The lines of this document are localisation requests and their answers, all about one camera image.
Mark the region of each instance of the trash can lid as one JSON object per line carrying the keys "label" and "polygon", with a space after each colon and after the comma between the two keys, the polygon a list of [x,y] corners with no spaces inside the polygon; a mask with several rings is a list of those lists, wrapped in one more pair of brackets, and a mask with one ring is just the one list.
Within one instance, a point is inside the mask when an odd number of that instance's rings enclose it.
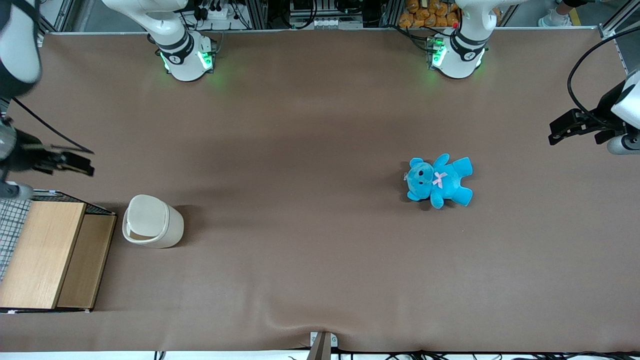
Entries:
{"label": "trash can lid", "polygon": [[156,237],[164,230],[168,220],[168,206],[149,195],[136,195],[129,202],[127,223],[132,232]]}

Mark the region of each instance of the green led light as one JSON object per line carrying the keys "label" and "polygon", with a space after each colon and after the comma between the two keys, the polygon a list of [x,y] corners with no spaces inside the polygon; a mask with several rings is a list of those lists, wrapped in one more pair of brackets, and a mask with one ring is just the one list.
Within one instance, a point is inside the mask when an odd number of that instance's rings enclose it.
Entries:
{"label": "green led light", "polygon": [[441,66],[442,60],[446,54],[447,48],[445,46],[440,47],[440,50],[433,55],[433,66]]}
{"label": "green led light", "polygon": [[169,64],[166,63],[166,58],[164,58],[164,54],[160,53],[160,57],[162,58],[162,61],[164,63],[164,68],[169,71]]}
{"label": "green led light", "polygon": [[198,57],[200,58],[200,62],[202,62],[202,66],[204,66],[205,69],[210,69],[211,68],[211,55],[207,54],[207,53],[201,53],[200,51],[198,52]]}

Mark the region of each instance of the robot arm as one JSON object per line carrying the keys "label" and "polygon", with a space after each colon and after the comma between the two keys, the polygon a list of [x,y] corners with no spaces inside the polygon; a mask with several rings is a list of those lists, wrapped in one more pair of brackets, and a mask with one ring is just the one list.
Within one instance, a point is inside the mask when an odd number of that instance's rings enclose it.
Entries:
{"label": "robot arm", "polygon": [[39,7],[39,0],[0,0],[0,97],[26,94],[40,80]]}
{"label": "robot arm", "polygon": [[516,5],[526,0],[456,0],[462,11],[457,29],[445,30],[439,38],[435,52],[430,55],[431,66],[442,74],[462,79],[480,66],[484,48],[497,25],[493,9],[503,5]]}
{"label": "robot arm", "polygon": [[108,8],[130,17],[149,32],[168,72],[180,81],[193,81],[213,69],[215,51],[210,38],[188,31],[174,13],[183,9],[187,1],[102,0]]}
{"label": "robot arm", "polygon": [[555,145],[574,135],[597,131],[598,145],[608,142],[615,155],[640,154],[640,71],[631,72],[626,80],[602,96],[598,106],[585,113],[572,109],[551,124],[549,144]]}
{"label": "robot arm", "polygon": [[[24,95],[40,80],[42,67],[36,44],[39,0],[0,0],[0,96]],[[0,198],[28,199],[31,187],[6,181],[9,171],[37,170],[53,174],[71,170],[93,175],[90,160],[73,152],[52,151],[35,136],[0,118]]]}

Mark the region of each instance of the teddy bear ear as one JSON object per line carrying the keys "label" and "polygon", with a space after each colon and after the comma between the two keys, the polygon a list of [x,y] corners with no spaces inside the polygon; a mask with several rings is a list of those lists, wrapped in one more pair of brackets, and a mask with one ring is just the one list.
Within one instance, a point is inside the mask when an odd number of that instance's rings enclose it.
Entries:
{"label": "teddy bear ear", "polygon": [[409,198],[409,200],[413,200],[413,201],[420,201],[420,198],[417,197],[414,193],[412,192],[408,192],[406,193],[406,196]]}
{"label": "teddy bear ear", "polygon": [[424,162],[424,160],[422,160],[420,158],[413,158],[413,159],[411,159],[411,161],[409,161],[409,166],[414,167],[415,165],[421,164],[423,162]]}

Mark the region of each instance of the blue teddy bear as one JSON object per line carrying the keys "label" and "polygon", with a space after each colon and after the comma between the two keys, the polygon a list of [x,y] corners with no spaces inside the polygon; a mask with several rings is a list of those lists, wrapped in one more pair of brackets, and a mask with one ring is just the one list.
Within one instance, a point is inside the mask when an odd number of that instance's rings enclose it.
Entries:
{"label": "blue teddy bear", "polygon": [[447,165],[449,154],[440,155],[431,164],[420,158],[409,161],[411,170],[406,175],[409,192],[406,194],[413,201],[431,197],[431,205],[440,209],[445,199],[467,206],[474,192],[460,185],[463,177],[473,174],[469,158],[462,158]]}

